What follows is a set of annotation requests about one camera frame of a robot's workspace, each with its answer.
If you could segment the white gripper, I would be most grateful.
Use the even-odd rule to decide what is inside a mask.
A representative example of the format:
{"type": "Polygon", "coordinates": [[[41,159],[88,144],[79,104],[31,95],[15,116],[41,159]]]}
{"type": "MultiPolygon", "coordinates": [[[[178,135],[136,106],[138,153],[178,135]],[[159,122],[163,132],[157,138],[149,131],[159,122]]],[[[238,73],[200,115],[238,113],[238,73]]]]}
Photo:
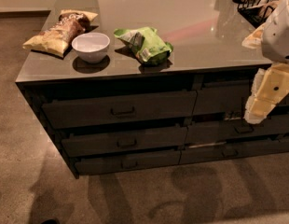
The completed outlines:
{"type": "Polygon", "coordinates": [[[275,63],[266,72],[255,97],[245,105],[244,119],[250,124],[261,123],[289,93],[289,64],[275,63]]]}

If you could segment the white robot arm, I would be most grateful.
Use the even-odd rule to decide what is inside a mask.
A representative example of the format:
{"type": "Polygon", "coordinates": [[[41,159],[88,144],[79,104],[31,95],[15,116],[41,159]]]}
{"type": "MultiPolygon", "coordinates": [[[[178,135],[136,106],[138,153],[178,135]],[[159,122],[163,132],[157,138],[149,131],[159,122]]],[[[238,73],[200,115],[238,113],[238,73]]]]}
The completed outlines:
{"type": "Polygon", "coordinates": [[[242,45],[261,48],[263,56],[272,61],[270,68],[257,71],[245,105],[244,119],[259,124],[289,93],[289,0],[281,0],[242,45]]]}

